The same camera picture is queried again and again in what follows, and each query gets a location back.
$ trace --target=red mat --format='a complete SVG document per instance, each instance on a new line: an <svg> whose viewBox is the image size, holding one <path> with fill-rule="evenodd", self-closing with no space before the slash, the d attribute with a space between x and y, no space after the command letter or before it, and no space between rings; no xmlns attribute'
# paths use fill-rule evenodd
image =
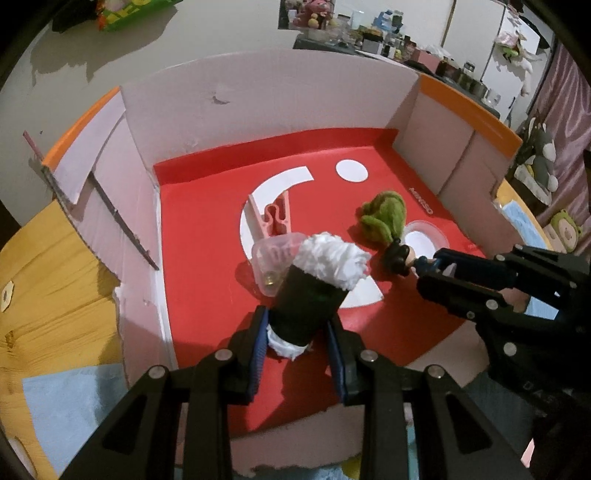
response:
<svg viewBox="0 0 591 480"><path fill-rule="evenodd" d="M396 134L381 129L306 131L156 165L168 313L181 368L225 346L237 329L248 325L258 304L271 304L254 283L240 242L239 222L247 196L264 180L289 168L306 166L314 177L290 188L293 231L328 231L375 253L378 246L363 239L356 210L377 193L395 190L406 201L407 222L427 220L443 231L451 248L478 253L435 195L391 148ZM361 162L368 179L351 183L340 178L335 165L345 158ZM424 301L414 277L385 275L378 260L377 256L372 259L371 274L384 300L341 309L339 314L344 327L359 332L368 348L406 365L462 321ZM295 362L269 352L254 403L230 408L231 435L275 427L336 404L327 365L321 335L313 342L313 352Z"/></svg>

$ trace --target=orange edge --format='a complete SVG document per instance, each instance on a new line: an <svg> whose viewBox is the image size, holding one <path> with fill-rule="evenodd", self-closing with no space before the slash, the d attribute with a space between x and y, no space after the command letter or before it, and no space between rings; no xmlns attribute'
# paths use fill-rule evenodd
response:
<svg viewBox="0 0 591 480"><path fill-rule="evenodd" d="M421 75L420 82L423 94L454 112L504 156L513 159L521 146L521 139L515 132L499 122L492 113L449 85L424 74Z"/></svg>
<svg viewBox="0 0 591 480"><path fill-rule="evenodd" d="M88 111L82 115L70 129L64 133L61 138L53 145L51 150L45 156L43 165L48 167L51 171L55 171L60 163L61 158L67 152L68 148L72 146L74 140L84 127L90 123L94 116L119 92L119 87L115 87L100 100L98 100Z"/></svg>

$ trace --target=small clear container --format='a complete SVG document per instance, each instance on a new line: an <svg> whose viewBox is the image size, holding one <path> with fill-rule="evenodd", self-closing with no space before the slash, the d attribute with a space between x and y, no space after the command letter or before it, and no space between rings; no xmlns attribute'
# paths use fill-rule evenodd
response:
<svg viewBox="0 0 591 480"><path fill-rule="evenodd" d="M449 242L443 232L424 220L416 220L405 226L400 240L413 248L417 258L433 258L440 248L449 248Z"/></svg>
<svg viewBox="0 0 591 480"><path fill-rule="evenodd" d="M252 271L263 295L277 295L287 270L306 238L308 236L303 233L292 232L263 238L252 246Z"/></svg>

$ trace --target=satin curtain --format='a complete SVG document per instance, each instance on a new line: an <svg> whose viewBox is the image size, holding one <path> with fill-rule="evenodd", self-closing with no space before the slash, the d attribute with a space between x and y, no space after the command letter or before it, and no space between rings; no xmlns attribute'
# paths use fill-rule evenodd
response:
<svg viewBox="0 0 591 480"><path fill-rule="evenodd" d="M542 226L560 210L566 210L583 229L575 253L591 256L589 185L583 150L591 144L591 87L562 44L535 101L532 114L540 112L556 145L554 175L558 190L552 204L538 216Z"/></svg>

